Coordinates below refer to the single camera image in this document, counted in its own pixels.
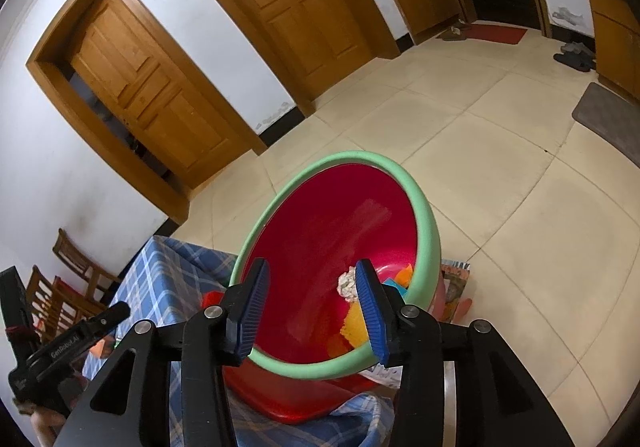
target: silver bolt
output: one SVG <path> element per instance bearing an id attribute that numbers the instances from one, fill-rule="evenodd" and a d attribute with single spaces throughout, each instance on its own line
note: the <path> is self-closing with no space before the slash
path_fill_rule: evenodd
<path id="1" fill-rule="evenodd" d="M 414 306 L 413 304 L 406 304 L 405 306 L 402 306 L 400 313 L 408 319 L 415 319 L 418 315 L 420 315 L 420 308 L 418 308 L 418 306 Z"/>
<path id="2" fill-rule="evenodd" d="M 140 321 L 133 328 L 137 334 L 142 335 L 148 332 L 151 329 L 151 322 L 149 321 Z"/>
<path id="3" fill-rule="evenodd" d="M 215 319 L 222 315 L 222 308 L 220 306 L 209 306 L 204 310 L 204 316 L 207 319 Z"/>
<path id="4" fill-rule="evenodd" d="M 484 321 L 482 319 L 479 319 L 476 322 L 474 322 L 474 328 L 479 333 L 488 333 L 492 329 L 491 323 L 489 323 L 488 321 Z"/>

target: blue plaid fabric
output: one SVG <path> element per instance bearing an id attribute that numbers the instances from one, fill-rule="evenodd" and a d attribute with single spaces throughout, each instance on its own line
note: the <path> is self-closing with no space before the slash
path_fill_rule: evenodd
<path id="1" fill-rule="evenodd" d="M 125 301 L 131 308 L 129 319 L 117 327 L 116 338 L 123 338 L 140 319 L 149 319 L 157 326 L 186 321 L 199 311 L 203 294 L 224 291 L 235 262 L 236 256 L 229 253 L 171 237 L 152 237 L 113 299 L 113 303 Z M 82 373 L 92 379 L 104 362 L 90 355 Z M 297 426 L 284 425 L 256 413 L 232 391 L 227 392 L 241 447 L 374 447 L 382 443 L 394 419 L 390 400 L 363 393 L 327 417 Z M 172 447 L 184 445 L 180 399 L 180 363 L 172 363 L 169 393 Z"/>

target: doormat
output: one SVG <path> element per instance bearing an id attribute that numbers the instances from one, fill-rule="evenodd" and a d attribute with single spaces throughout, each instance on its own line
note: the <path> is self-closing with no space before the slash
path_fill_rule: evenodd
<path id="1" fill-rule="evenodd" d="M 480 39 L 503 44 L 518 44 L 526 32 L 526 28 L 499 26 L 497 24 L 470 24 L 468 29 L 462 30 L 467 39 Z"/>
<path id="2" fill-rule="evenodd" d="M 572 117 L 640 167 L 640 107 L 592 82 Z"/>

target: gray floor mat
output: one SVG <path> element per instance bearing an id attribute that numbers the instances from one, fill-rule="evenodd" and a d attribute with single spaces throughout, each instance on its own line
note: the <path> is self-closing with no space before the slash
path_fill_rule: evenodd
<path id="1" fill-rule="evenodd" d="M 640 167 L 640 107 L 592 82 L 572 116 Z"/>

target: peeling paint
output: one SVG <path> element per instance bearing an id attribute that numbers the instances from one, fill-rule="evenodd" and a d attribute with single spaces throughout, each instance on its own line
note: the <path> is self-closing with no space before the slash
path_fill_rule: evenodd
<path id="1" fill-rule="evenodd" d="M 559 7 L 555 12 L 551 14 L 551 17 L 561 21 L 566 21 L 572 26 L 587 26 L 584 22 L 584 16 L 571 13 L 571 11 L 565 6 Z"/>
<path id="2" fill-rule="evenodd" d="M 254 131 L 260 134 L 262 131 L 267 129 L 273 122 L 280 119 L 284 114 L 288 113 L 291 109 L 295 107 L 295 104 L 291 104 L 291 102 L 283 102 L 280 104 L 280 109 L 273 113 L 269 118 L 265 118 L 259 124 L 254 127 Z"/>

